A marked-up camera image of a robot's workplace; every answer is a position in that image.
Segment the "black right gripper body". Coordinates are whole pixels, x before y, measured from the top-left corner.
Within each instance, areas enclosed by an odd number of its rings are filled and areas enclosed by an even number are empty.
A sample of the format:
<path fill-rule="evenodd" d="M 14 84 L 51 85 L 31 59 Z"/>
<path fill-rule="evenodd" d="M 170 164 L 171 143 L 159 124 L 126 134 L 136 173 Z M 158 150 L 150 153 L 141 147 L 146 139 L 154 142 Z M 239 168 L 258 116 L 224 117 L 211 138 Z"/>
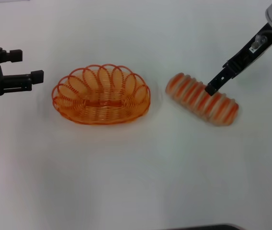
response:
<path fill-rule="evenodd" d="M 237 76 L 271 46 L 272 27 L 267 23 L 223 67 L 231 68 Z"/>

